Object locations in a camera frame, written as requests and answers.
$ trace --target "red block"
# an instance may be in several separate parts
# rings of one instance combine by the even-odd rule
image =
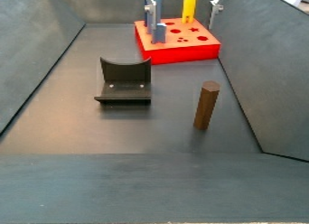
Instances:
[[[182,23],[180,18],[162,19],[167,25],[167,42],[151,44],[143,21],[135,22],[135,36],[142,57],[152,59],[152,64],[215,59],[221,43],[197,20]]]

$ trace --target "hole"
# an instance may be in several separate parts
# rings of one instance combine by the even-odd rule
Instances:
[[[198,40],[207,41],[207,37],[206,36],[198,36]]]
[[[193,27],[191,29],[188,29],[188,30],[190,30],[193,33],[194,33],[194,32],[199,32],[198,28],[194,28],[194,27]]]
[[[180,30],[179,29],[172,29],[170,30],[172,33],[180,33]]]

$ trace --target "gray wall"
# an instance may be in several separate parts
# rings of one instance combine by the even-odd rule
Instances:
[[[0,0],[0,133],[83,25],[59,0]]]
[[[210,0],[198,0],[195,17],[206,23]],[[143,19],[143,0],[64,0],[85,23],[132,23]],[[183,0],[163,0],[163,18],[180,17]]]
[[[265,152],[309,160],[309,16],[281,0],[225,0],[219,59]]]

